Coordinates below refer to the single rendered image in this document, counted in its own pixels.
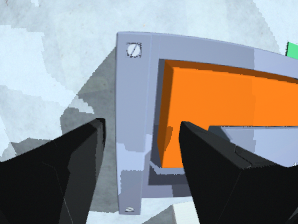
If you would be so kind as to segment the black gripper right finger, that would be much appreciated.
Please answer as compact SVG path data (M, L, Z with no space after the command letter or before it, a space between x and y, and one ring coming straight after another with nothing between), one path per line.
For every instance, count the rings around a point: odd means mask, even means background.
M182 121L182 168L200 224L293 224L298 164L283 167Z

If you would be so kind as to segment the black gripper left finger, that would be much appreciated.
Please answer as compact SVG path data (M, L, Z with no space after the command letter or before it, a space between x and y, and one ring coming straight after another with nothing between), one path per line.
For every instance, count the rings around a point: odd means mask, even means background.
M0 224L85 224L102 165L105 120L0 163Z

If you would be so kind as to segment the orange l-shaped part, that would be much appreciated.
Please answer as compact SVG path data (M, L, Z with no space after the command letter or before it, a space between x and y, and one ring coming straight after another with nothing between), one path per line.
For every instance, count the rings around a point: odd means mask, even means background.
M182 121L209 125L298 125L298 80L220 64L165 60L157 148L161 168L182 168Z

